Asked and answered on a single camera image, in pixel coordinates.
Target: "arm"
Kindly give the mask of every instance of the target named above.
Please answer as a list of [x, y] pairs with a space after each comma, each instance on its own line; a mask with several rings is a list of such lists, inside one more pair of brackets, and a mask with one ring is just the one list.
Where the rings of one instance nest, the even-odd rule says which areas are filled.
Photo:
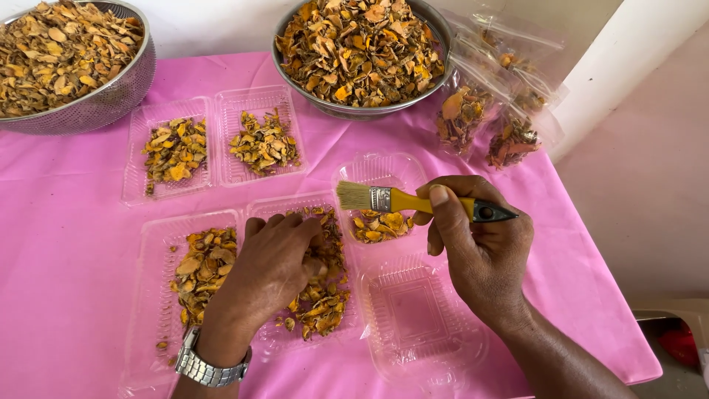
[[[303, 221], [298, 214], [278, 214], [268, 222], [249, 219], [241, 253], [204, 312], [195, 352], [212, 366], [239, 364], [256, 331], [326, 269], [319, 261], [303, 260], [308, 247], [322, 240], [317, 219]], [[172, 399], [236, 399], [238, 393], [237, 382], [208, 388], [180, 376]]]
[[[505, 343], [539, 399], [637, 399], [610, 370], [547, 321], [522, 292], [527, 256], [534, 236], [531, 218], [510, 206], [480, 176], [439, 177], [417, 194], [429, 198], [429, 253], [447, 249], [453, 286], [482, 322]], [[501, 205], [517, 219], [470, 224], [457, 197]]]

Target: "fingernail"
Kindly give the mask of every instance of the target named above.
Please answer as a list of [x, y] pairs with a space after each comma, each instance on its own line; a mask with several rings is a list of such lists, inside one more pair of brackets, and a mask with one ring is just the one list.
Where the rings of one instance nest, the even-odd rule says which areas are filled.
[[431, 205], [437, 207], [448, 200], [448, 190], [441, 185], [432, 185], [428, 192]]

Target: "pink tablecloth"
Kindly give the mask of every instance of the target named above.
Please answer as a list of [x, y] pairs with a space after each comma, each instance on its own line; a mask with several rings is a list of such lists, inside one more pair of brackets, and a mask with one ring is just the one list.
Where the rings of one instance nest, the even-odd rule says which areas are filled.
[[[145, 99], [154, 104], [224, 89], [281, 84], [266, 53], [161, 60]], [[254, 199], [330, 188], [330, 176], [356, 152], [403, 151], [429, 177], [485, 175], [535, 220], [524, 289], [530, 300], [626, 383], [661, 369], [549, 158], [489, 175], [481, 164], [440, 158], [427, 148], [436, 104], [423, 101], [385, 119], [349, 122], [326, 116], [294, 93], [307, 175], [216, 188], [128, 209], [121, 196], [128, 117], [93, 133], [32, 137], [0, 133], [0, 390], [3, 398], [114, 398], [123, 368], [135, 288], [140, 229], [150, 220], [243, 208]], [[255, 361], [243, 398], [419, 398], [414, 387], [382, 381], [364, 340]], [[158, 388], [152, 396], [166, 396]], [[484, 367], [461, 398], [531, 394], [494, 337]]]

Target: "wristwatch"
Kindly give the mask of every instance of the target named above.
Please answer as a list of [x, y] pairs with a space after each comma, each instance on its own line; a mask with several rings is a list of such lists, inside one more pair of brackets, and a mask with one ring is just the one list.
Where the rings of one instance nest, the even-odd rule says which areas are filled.
[[198, 383], [211, 388], [227, 386], [234, 381], [241, 382], [244, 380], [246, 370], [249, 368], [249, 362], [251, 361], [251, 346], [246, 351], [246, 356], [244, 356], [241, 363], [234, 367], [219, 368], [210, 366], [194, 352], [198, 337], [199, 327], [197, 326], [190, 328], [184, 337], [182, 348], [177, 354], [177, 363], [175, 364], [177, 373], [190, 377]]

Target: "metal bowl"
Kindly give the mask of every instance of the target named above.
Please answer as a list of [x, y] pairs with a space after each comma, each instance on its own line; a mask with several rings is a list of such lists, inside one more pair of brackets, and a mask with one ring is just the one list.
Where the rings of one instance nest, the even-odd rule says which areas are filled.
[[[288, 26], [288, 23], [293, 20], [293, 15], [298, 13], [298, 10], [304, 3], [305, 1], [301, 2], [298, 6], [295, 6], [292, 10], [288, 11], [285, 17], [283, 17], [283, 19], [278, 24], [278, 29], [276, 30], [277, 35], [283, 36], [284, 32], [286, 31], [286, 27]], [[448, 57], [448, 51], [450, 49], [451, 39], [453, 39], [453, 32], [451, 31], [450, 26], [448, 26], [448, 22], [446, 22], [445, 18], [443, 18], [443, 16], [438, 11], [436, 11], [432, 6], [430, 6], [423, 0], [406, 0], [406, 3], [411, 7], [411, 11], [414, 15], [428, 23], [428, 27], [441, 44], [441, 48], [443, 51], [442, 59], [446, 60]], [[291, 87], [293, 87], [298, 93], [302, 94], [305, 98], [307, 98], [308, 101], [313, 103], [313, 105], [315, 105], [317, 109], [320, 109], [322, 112], [328, 115], [336, 116], [337, 118], [341, 119], [349, 119], [352, 121], [370, 121], [372, 119], [379, 119], [388, 114], [391, 114], [392, 112], [396, 112], [400, 109], [406, 108], [407, 106], [414, 105], [416, 102], [419, 102], [431, 93], [435, 92], [439, 87], [441, 87], [443, 82], [445, 82], [447, 77], [450, 75], [448, 65], [446, 65], [445, 74], [441, 77], [438, 77], [436, 85], [430, 90], [428, 90], [426, 93], [420, 95], [419, 97], [416, 97], [415, 99], [410, 99], [406, 102], [387, 106], [379, 106], [377, 108], [361, 108], [356, 106], [339, 105], [334, 104], [332, 102], [327, 102], [325, 100], [321, 100], [313, 96], [312, 94], [306, 92], [296, 83], [294, 83], [291, 80], [290, 76], [288, 76], [281, 67], [281, 64], [283, 62], [283, 56], [276, 48], [275, 40], [272, 42], [271, 45], [271, 56], [273, 58], [274, 64], [276, 65], [278, 73], [281, 74], [283, 79], [288, 82], [288, 84], [290, 84]]]
[[[93, 3], [99, 10], [111, 10], [119, 18], [137, 18], [145, 29], [143, 44], [133, 61], [106, 84], [69, 104], [33, 115], [0, 119], [0, 129], [33, 135], [65, 136], [101, 128], [130, 112], [143, 100], [155, 77], [155, 44], [147, 18], [134, 6], [120, 0], [78, 0]], [[30, 10], [17, 13], [10, 23]]]

